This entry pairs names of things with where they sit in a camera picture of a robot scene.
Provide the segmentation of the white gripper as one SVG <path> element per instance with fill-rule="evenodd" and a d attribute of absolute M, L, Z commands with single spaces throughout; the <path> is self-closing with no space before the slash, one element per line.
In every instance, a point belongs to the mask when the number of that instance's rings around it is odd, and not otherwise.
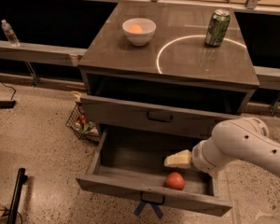
<path fill-rule="evenodd" d="M 194 167 L 210 176 L 220 170 L 221 152 L 211 139 L 203 140 L 196 145 L 192 152 L 188 149 L 167 156 L 164 160 L 165 167 L 188 169 L 192 163 Z"/>

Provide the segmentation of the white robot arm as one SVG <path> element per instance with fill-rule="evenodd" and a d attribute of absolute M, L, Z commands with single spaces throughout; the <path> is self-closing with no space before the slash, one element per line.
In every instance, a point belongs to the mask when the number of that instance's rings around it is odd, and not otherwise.
<path fill-rule="evenodd" d="M 280 177 L 280 144 L 269 138 L 268 127 L 261 119 L 222 121 L 192 151 L 185 149 L 167 156 L 164 166 L 195 168 L 212 175 L 235 160 L 255 164 Z"/>

